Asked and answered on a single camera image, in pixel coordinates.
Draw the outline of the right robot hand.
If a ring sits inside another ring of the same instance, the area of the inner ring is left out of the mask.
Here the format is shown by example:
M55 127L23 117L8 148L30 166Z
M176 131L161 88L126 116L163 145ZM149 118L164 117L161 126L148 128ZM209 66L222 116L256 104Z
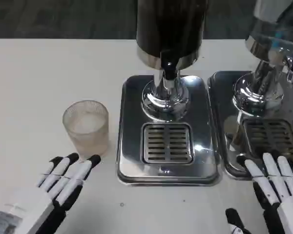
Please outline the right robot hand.
M286 157L274 159L270 153L263 154L263 162L264 171L253 160L238 157L238 163L251 175L268 232L293 234L293 166Z

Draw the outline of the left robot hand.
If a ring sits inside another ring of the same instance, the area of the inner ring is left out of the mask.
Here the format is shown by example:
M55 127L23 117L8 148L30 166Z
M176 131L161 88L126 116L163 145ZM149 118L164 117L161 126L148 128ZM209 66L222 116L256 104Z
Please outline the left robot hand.
M35 186L17 191L0 210L0 234L54 234L78 199L99 155L54 157Z

